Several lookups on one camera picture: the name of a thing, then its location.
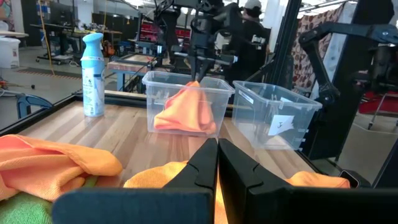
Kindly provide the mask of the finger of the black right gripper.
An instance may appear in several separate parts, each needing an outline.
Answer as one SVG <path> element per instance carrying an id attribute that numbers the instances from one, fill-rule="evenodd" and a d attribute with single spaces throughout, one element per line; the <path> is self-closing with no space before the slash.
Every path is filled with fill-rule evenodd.
<path id="1" fill-rule="evenodd" d="M 213 67 L 213 63 L 203 63 L 200 68 L 200 80 L 203 80 L 208 71 L 211 70 Z"/>
<path id="2" fill-rule="evenodd" d="M 191 64 L 192 81 L 198 81 L 198 82 L 200 81 L 200 69 L 201 69 L 200 63 Z"/>

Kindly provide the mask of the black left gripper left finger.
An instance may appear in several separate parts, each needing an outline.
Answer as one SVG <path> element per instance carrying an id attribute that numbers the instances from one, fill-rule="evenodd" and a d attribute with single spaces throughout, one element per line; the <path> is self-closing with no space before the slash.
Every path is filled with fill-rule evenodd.
<path id="1" fill-rule="evenodd" d="M 53 224 L 213 224 L 218 143 L 207 139 L 160 189 L 74 190 L 52 207 Z"/>

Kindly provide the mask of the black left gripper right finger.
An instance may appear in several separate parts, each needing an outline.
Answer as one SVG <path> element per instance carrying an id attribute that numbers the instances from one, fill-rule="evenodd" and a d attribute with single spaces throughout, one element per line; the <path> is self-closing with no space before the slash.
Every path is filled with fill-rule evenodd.
<path id="1" fill-rule="evenodd" d="M 218 142 L 229 224 L 398 224 L 398 189 L 296 187 Z"/>

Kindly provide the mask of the orange microfiber towel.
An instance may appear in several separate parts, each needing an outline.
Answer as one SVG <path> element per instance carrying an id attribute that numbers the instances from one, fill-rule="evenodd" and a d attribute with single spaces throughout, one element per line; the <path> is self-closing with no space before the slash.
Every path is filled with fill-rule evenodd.
<path id="1" fill-rule="evenodd" d="M 19 192 L 55 201 L 92 176 L 123 170 L 110 152 L 85 146 L 9 134 L 0 137 L 0 200 Z"/>
<path id="2" fill-rule="evenodd" d="M 164 166 L 144 170 L 127 180 L 123 187 L 161 189 L 182 171 L 187 162 L 169 162 Z M 284 181 L 299 187 L 351 188 L 348 179 L 308 171 L 296 172 L 291 178 L 284 179 Z M 219 177 L 216 179 L 214 224 L 228 224 Z"/>
<path id="3" fill-rule="evenodd" d="M 210 103 L 198 81 L 188 82 L 170 97 L 154 117 L 154 129 L 214 134 L 216 123 Z"/>

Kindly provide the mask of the green microfiber towel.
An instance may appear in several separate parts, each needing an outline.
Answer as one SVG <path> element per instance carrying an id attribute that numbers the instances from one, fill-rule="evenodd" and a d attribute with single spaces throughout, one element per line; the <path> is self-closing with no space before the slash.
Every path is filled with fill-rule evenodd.
<path id="1" fill-rule="evenodd" d="M 53 201 L 80 187 L 93 187 L 100 175 L 97 168 L 78 166 L 66 156 L 55 156 L 50 165 L 38 160 L 13 167 L 0 165 L 0 224 L 52 223 Z"/>

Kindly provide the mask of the person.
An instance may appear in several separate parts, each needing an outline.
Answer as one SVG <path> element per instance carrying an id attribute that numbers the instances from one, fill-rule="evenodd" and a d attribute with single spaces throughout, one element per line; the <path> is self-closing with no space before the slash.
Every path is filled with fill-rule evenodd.
<path id="1" fill-rule="evenodd" d="M 243 29 L 232 36 L 227 50 L 238 56 L 238 61 L 224 70 L 225 80 L 232 85 L 244 81 L 257 72 L 265 63 L 268 48 L 268 31 L 259 20 L 260 0 L 248 0 L 243 7 Z"/>

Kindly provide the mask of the red tool cabinet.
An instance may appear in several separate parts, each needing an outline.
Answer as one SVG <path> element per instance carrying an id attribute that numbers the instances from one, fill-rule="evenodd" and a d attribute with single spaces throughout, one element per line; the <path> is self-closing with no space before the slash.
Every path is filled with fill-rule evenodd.
<path id="1" fill-rule="evenodd" d="M 138 41 L 155 42 L 157 40 L 157 29 L 152 22 L 144 21 L 141 23 Z M 177 26 L 175 28 L 177 39 L 190 39 L 191 30 Z"/>

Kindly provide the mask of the blue framed wooden workbench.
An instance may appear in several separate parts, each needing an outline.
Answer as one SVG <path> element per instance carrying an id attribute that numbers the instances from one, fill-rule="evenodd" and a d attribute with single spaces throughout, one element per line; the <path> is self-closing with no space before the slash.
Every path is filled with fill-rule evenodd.
<path id="1" fill-rule="evenodd" d="M 154 68 L 157 58 L 142 54 L 131 54 L 121 58 L 112 56 L 107 69 L 116 74 L 116 90 L 125 91 L 127 79 L 144 76 L 148 70 Z"/>

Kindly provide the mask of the clear plastic bin with label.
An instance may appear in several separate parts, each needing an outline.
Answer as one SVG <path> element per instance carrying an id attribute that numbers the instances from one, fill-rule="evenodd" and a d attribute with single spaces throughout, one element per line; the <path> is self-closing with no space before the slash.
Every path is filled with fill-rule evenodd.
<path id="1" fill-rule="evenodd" d="M 234 81 L 232 122 L 256 149 L 300 151 L 322 104 L 284 87 Z"/>

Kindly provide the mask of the red white patterned cloth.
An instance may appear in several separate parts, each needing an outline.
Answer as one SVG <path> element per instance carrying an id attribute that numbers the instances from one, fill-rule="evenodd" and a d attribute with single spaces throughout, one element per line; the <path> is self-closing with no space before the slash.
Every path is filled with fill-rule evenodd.
<path id="1" fill-rule="evenodd" d="M 323 12 L 316 16 L 303 16 L 298 19 L 298 27 L 295 35 L 295 40 L 292 46 L 291 55 L 294 60 L 293 70 L 293 87 L 301 87 L 305 89 L 312 89 L 315 82 L 315 75 L 313 74 L 313 68 L 310 65 L 308 55 L 301 48 L 299 44 L 299 37 L 304 32 L 307 32 L 324 22 L 337 22 L 342 10 L 342 6 Z"/>

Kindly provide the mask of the blue spray bottle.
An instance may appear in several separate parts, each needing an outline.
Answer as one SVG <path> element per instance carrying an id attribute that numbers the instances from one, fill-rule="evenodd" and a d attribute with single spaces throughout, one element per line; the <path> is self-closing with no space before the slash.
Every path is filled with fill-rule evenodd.
<path id="1" fill-rule="evenodd" d="M 104 115 L 105 61 L 101 51 L 102 33 L 84 36 L 86 45 L 81 57 L 83 112 L 85 116 Z"/>

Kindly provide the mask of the red floor object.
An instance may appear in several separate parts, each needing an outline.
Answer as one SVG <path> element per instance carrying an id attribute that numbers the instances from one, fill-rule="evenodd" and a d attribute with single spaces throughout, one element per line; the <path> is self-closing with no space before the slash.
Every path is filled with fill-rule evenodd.
<path id="1" fill-rule="evenodd" d="M 387 114 L 398 114 L 398 92 L 388 91 L 382 100 L 383 94 L 368 91 L 363 95 L 363 100 L 359 104 L 358 111 L 362 114 L 374 114 L 379 108 L 379 112 Z"/>

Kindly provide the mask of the black workbench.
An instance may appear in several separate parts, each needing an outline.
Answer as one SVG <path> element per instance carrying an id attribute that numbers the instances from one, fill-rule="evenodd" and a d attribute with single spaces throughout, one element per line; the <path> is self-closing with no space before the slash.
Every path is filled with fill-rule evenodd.
<path id="1" fill-rule="evenodd" d="M 66 39 L 67 36 L 71 37 L 78 37 L 79 38 L 79 45 L 80 45 L 80 53 L 76 56 L 82 55 L 83 50 L 83 37 L 95 33 L 95 30 L 77 30 L 75 31 L 74 28 L 68 26 L 60 26 L 56 24 L 31 24 L 31 27 L 35 27 L 37 29 L 41 29 L 44 33 L 44 41 L 46 42 L 47 46 L 47 53 L 43 54 L 43 56 L 37 56 L 36 62 L 40 62 L 40 60 L 48 60 L 50 63 L 55 62 L 57 65 L 61 65 L 63 62 L 71 59 L 71 57 L 63 56 L 65 53 L 65 49 L 63 47 L 62 41 Z M 60 55 L 59 56 L 52 56 L 52 51 L 48 40 L 50 40 L 50 34 L 54 33 L 57 37 L 60 38 Z"/>

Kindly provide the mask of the white plastic bucket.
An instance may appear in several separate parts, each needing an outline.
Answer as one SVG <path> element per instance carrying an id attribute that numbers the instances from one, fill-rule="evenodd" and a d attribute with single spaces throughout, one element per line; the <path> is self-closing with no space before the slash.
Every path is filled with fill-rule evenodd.
<path id="1" fill-rule="evenodd" d="M 19 67 L 19 39 L 0 38 L 0 68 Z"/>

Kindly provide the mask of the black jointed frame strut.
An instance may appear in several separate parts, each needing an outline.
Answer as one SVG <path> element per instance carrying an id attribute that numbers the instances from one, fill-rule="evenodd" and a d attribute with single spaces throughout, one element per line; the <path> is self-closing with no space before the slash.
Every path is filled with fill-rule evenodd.
<path id="1" fill-rule="evenodd" d="M 390 24 L 359 25 L 326 22 L 314 29 L 302 34 L 298 40 L 300 46 L 308 55 L 312 64 L 313 72 L 318 81 L 318 98 L 315 101 L 322 104 L 322 110 L 311 122 L 310 142 L 304 145 L 303 153 L 311 160 L 339 157 L 348 133 L 348 128 L 341 125 L 351 126 L 354 116 L 346 121 L 344 112 L 350 106 L 358 106 L 359 101 L 344 103 L 341 93 L 328 78 L 326 68 L 320 58 L 318 43 L 328 34 L 337 33 L 365 38 L 381 47 L 371 49 L 373 55 L 372 67 L 365 71 L 356 71 L 348 77 L 346 85 L 357 94 L 366 91 L 375 93 L 387 93 L 398 91 L 398 75 L 391 73 L 391 50 L 392 44 L 398 47 L 398 28 Z"/>

